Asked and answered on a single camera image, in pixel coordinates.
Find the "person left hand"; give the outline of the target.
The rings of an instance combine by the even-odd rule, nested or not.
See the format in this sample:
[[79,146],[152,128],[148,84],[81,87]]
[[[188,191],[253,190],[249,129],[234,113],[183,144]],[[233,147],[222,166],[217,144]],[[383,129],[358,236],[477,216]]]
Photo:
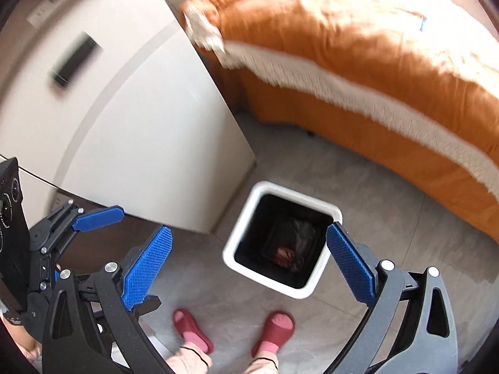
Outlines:
[[22,325],[13,325],[3,315],[1,321],[25,358],[31,362],[41,355],[41,344]]

